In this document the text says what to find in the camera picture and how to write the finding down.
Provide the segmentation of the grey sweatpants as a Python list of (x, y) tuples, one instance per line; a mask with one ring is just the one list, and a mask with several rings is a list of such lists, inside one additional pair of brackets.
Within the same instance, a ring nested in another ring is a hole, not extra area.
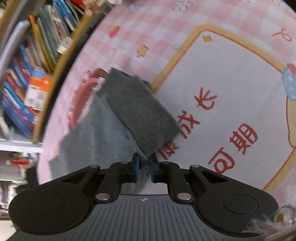
[(150, 88), (136, 75), (111, 69), (88, 114), (63, 137), (58, 155), (50, 161), (52, 178), (90, 165), (105, 169), (138, 154), (144, 166), (138, 181), (123, 185), (121, 192), (140, 193), (147, 183), (149, 156), (181, 131)]

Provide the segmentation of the pink cartoon desk mat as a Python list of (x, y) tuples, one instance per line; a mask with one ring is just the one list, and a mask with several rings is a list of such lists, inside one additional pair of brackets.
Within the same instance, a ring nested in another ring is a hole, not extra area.
[(116, 6), (69, 71), (37, 177), (83, 121), (111, 69), (147, 81), (180, 133), (155, 153), (295, 201), (295, 11), (284, 1), (137, 1)]

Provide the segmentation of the upper orange white box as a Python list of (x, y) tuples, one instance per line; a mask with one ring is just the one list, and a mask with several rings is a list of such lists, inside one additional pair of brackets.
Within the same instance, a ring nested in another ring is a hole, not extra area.
[(48, 76), (43, 76), (42, 78), (33, 76), (26, 91), (25, 105), (34, 110), (41, 111), (52, 81), (53, 79)]

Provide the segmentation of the row of leaning books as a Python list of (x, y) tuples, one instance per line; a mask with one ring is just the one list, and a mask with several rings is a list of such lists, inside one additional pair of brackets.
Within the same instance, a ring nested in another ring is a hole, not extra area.
[(1, 1), (1, 54), (16, 25), (30, 23), (1, 79), (4, 116), (25, 138), (32, 138), (41, 112), (24, 103), (30, 80), (52, 78), (85, 11), (84, 1)]

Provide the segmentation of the wooden bookshelf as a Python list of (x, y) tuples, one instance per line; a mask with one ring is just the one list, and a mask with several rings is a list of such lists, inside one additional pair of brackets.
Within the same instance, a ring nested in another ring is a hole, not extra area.
[(103, 19), (105, 6), (93, 6), (89, 14), (84, 15), (79, 25), (72, 32), (72, 43), (64, 54), (62, 54), (57, 62), (53, 72), (53, 81), (49, 88), (49, 93), (45, 98), (43, 108), (39, 114), (37, 124), (34, 127), (31, 141), (36, 144), (43, 138), (43, 130), (47, 124), (48, 117), (51, 113), (52, 106), (55, 102), (56, 95), (61, 88), (61, 84), (65, 80), (69, 69), (73, 65), (74, 60), (85, 44), (86, 40), (91, 35), (91, 32), (96, 28), (99, 22)]

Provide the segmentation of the white tablet on books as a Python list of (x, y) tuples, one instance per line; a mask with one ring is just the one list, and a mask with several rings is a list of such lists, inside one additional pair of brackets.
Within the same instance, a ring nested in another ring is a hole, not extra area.
[(30, 28), (30, 23), (28, 20), (20, 21), (15, 29), (13, 30), (11, 36), (9, 37), (4, 50), (1, 54), (1, 79), (3, 78), (6, 69), (10, 61), (13, 58), (13, 55), (18, 48), (19, 44), (22, 42), (24, 35)]

